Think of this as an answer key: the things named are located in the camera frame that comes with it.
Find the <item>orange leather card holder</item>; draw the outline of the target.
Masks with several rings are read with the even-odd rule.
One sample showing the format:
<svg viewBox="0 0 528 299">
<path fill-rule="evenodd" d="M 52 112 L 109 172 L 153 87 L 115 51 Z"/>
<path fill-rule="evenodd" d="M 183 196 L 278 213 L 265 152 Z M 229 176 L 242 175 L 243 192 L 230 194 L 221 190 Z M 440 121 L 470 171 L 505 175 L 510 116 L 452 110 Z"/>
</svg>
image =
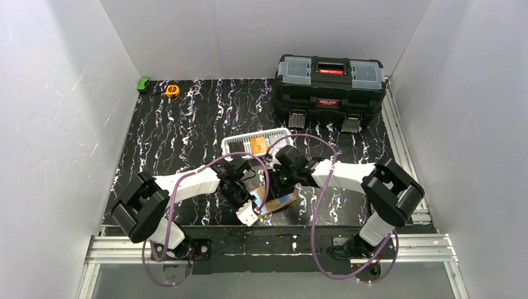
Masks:
<svg viewBox="0 0 528 299">
<path fill-rule="evenodd" d="M 257 207 L 259 207 L 262 203 L 262 197 L 265 195 L 265 187 L 261 186 L 258 187 L 252 191 L 250 191 L 250 194 L 255 197 L 255 200 L 253 201 Z M 271 214 L 275 211 L 278 211 L 289 204 L 295 202 L 297 200 L 297 197 L 295 193 L 291 193 L 276 199 L 267 199 L 265 205 L 260 209 L 260 212 L 258 213 L 259 218 L 263 218 L 268 214 Z"/>
</svg>

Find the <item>white plastic basket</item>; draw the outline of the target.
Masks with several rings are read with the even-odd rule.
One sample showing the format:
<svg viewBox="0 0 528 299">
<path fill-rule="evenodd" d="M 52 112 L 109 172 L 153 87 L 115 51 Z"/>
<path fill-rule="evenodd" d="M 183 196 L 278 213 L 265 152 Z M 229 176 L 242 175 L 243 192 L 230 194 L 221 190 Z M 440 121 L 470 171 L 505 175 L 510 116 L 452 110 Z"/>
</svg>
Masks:
<svg viewBox="0 0 528 299">
<path fill-rule="evenodd" d="M 250 139 L 263 136 L 266 138 L 268 148 L 277 140 L 285 136 L 285 139 L 280 140 L 272 149 L 270 154 L 275 154 L 286 145 L 293 146 L 293 140 L 290 137 L 290 131 L 287 128 L 274 128 L 263 131 L 255 131 L 252 133 L 245 133 L 236 136 L 226 137 L 221 142 L 222 154 L 226 155 L 234 152 L 252 153 Z"/>
</svg>

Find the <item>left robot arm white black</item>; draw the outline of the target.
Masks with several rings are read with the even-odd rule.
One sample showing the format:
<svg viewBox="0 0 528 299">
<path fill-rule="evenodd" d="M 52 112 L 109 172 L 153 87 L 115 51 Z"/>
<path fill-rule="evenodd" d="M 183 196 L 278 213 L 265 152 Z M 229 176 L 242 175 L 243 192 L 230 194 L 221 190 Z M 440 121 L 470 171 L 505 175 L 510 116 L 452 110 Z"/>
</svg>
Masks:
<svg viewBox="0 0 528 299">
<path fill-rule="evenodd" d="M 175 250 L 185 243 L 186 236 L 174 221 L 164 216 L 171 204 L 219 192 L 236 208 L 241 223 L 251 226 L 257 221 L 255 198 L 242 181 L 250 170 L 246 160 L 235 157 L 158 178 L 143 171 L 111 203 L 110 214 L 133 243 L 151 241 Z"/>
</svg>

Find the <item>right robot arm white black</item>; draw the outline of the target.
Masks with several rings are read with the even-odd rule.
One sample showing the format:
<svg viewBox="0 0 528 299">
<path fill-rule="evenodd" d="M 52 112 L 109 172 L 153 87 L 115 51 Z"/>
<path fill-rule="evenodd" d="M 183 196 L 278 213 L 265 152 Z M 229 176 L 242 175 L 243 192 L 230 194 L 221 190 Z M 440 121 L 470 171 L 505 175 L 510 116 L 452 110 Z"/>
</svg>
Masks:
<svg viewBox="0 0 528 299">
<path fill-rule="evenodd" d="M 291 193 L 294 186 L 335 187 L 362 193 L 374 207 L 355 238 L 375 247 L 397 227 L 403 227 L 425 197 L 425 190 L 392 158 L 355 164 L 309 159 L 286 145 L 271 155 L 271 191 L 275 197 Z"/>
</svg>

